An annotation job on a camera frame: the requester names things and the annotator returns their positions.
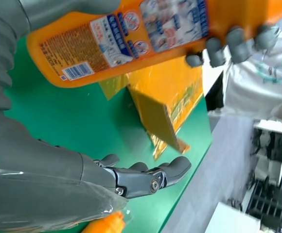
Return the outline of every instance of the gray robotic finger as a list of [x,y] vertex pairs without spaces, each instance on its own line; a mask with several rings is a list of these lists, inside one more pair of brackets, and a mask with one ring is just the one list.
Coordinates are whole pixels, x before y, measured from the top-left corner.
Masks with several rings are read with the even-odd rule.
[[119,159],[116,154],[109,154],[101,160],[98,160],[98,159],[94,160],[94,162],[95,162],[98,166],[100,166],[100,167],[114,166],[119,161]]
[[130,170],[136,170],[136,171],[141,171],[144,172],[147,171],[149,168],[145,164],[142,162],[135,163],[131,167],[129,167]]
[[277,38],[271,25],[262,25],[255,37],[255,46],[257,50],[268,50],[275,46],[277,41]]
[[231,60],[234,64],[248,60],[250,52],[245,41],[243,30],[240,27],[231,28],[227,34],[227,44],[229,46]]
[[204,64],[204,60],[202,57],[202,53],[198,54],[187,54],[185,57],[185,61],[190,67],[200,67]]
[[225,64],[226,59],[219,39],[215,37],[209,38],[206,41],[206,48],[212,67],[219,67]]
[[129,169],[115,167],[104,169],[116,178],[116,193],[132,199],[154,194],[160,189],[176,184],[187,173],[191,163],[186,157],[180,156],[170,164],[165,163],[147,171],[133,169],[140,167],[135,164]]

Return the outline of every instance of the cardboard flap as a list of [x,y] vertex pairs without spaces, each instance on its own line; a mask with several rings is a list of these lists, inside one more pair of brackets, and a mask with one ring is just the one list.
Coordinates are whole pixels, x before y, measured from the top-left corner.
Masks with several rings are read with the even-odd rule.
[[141,92],[129,88],[135,103],[142,124],[149,132],[163,141],[184,153],[190,148],[183,141],[178,139],[171,122],[167,107]]

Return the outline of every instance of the metal screw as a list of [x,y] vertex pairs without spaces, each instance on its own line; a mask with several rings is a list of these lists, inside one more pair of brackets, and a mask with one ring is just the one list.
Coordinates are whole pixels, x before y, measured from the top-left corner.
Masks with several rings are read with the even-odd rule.
[[122,196],[122,194],[124,194],[124,189],[120,188],[120,187],[117,187],[117,188],[115,189],[115,193],[117,194],[117,195]]
[[151,182],[151,185],[150,185],[150,189],[152,192],[155,193],[158,190],[158,182],[157,180],[152,180]]

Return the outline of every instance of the orange object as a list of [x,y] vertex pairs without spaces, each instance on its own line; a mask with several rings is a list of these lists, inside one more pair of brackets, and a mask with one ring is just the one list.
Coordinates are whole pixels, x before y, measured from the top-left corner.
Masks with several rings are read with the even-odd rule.
[[27,48],[49,82],[78,87],[205,49],[233,26],[246,39],[282,17],[282,0],[122,0],[113,14],[73,12],[33,32]]
[[116,212],[107,217],[90,222],[82,233],[122,233],[125,228],[124,216]]

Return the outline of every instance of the green mat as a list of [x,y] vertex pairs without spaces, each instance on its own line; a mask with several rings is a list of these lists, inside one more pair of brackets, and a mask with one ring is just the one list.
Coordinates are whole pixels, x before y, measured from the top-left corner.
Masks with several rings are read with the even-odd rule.
[[[27,54],[25,40],[18,43],[15,68],[10,75],[13,86],[7,94],[12,100],[13,108],[6,115],[25,124],[36,138],[97,159],[116,153],[120,159],[117,164],[119,167],[139,161],[154,167],[178,156],[176,151],[167,148],[156,163],[153,159],[153,147],[129,91],[122,90],[107,101],[97,83],[75,89],[57,88],[36,69]],[[192,147],[185,154],[192,168],[177,185],[131,200],[129,208],[132,220],[125,233],[156,233],[168,220],[211,144],[203,98],[178,136]],[[85,225],[82,223],[62,232],[79,232]]]

